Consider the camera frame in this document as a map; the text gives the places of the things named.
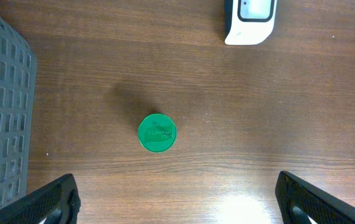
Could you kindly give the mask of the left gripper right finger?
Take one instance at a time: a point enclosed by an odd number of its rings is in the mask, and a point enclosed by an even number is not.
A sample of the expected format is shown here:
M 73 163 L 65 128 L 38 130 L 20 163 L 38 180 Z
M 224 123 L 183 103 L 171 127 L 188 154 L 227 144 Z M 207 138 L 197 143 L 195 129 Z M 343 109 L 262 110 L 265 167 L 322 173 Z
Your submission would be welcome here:
M 287 171 L 275 195 L 284 223 L 355 223 L 355 207 Z

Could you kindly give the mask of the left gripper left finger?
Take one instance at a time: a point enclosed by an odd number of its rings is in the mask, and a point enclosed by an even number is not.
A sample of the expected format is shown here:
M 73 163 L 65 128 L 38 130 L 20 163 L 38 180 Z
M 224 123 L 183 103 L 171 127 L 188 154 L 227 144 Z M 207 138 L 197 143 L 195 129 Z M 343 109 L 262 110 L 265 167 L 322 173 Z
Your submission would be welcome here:
M 77 224 L 80 206 L 74 176 L 65 174 L 0 209 L 0 223 Z

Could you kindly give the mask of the green round lid jar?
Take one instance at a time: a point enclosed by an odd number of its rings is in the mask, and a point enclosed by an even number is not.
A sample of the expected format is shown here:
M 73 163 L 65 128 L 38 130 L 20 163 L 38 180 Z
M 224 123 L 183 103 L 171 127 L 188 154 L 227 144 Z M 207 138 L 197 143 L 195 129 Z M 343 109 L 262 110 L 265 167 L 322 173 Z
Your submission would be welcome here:
M 150 114 L 138 126 L 138 140 L 150 152 L 167 151 L 173 147 L 177 136 L 175 122 L 165 114 Z

